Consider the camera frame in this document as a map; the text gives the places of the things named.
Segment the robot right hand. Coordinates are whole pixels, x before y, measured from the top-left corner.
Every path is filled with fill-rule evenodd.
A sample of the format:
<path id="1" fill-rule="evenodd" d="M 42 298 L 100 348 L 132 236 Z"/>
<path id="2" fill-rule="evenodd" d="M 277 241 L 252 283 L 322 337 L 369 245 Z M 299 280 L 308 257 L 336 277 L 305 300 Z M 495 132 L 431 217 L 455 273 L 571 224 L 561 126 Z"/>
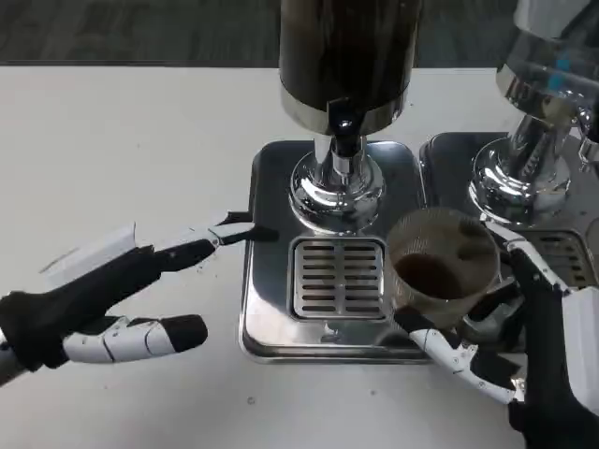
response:
<path id="1" fill-rule="evenodd" d="M 574 289 L 521 234 L 483 225 L 509 254 L 523 294 L 526 376 L 519 365 L 434 325 L 411 306 L 396 323 L 430 359 L 507 408 L 528 448 L 598 445 L 598 289 Z"/>

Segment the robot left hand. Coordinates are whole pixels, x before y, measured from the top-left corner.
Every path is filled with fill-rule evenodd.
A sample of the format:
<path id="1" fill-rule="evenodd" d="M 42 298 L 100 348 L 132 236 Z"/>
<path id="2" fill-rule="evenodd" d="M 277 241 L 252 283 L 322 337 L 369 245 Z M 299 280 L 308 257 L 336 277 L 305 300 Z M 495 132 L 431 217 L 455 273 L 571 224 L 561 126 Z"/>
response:
<path id="1" fill-rule="evenodd" d="M 67 362 L 116 364 L 174 355 L 208 338 L 201 316 L 110 316 L 116 304 L 160 280 L 194 267 L 219 247 L 240 241 L 271 242 L 276 230 L 251 213 L 230 212 L 206 229 L 190 229 L 170 245 L 139 246 L 129 225 L 107 239 L 78 248 L 46 267 L 51 288 L 12 291 L 1 298 L 1 381 Z"/>

